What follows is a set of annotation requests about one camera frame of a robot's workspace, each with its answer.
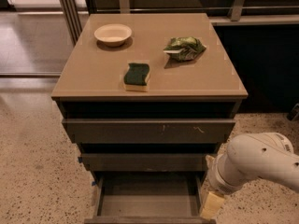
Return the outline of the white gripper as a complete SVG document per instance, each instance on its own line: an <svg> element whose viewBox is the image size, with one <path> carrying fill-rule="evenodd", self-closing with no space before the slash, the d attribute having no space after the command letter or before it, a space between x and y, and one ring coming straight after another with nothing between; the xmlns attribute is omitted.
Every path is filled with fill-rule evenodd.
<svg viewBox="0 0 299 224"><path fill-rule="evenodd" d="M227 154L220 154L217 157L206 155L206 166L209 186L217 192L201 193L199 216L210 220L221 209L225 201L223 195L230 195L240 190L247 179L236 169Z"/></svg>

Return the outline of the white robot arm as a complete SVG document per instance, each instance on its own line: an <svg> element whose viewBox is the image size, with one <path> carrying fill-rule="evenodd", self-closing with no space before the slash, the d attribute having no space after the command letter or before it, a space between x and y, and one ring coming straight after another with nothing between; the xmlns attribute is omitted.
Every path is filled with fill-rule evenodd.
<svg viewBox="0 0 299 224"><path fill-rule="evenodd" d="M224 196L256 179L265 179L299 192L299 156L291 141L280 133L245 133L234 137L226 151L206 155L207 182L201 188L200 217L212 219Z"/></svg>

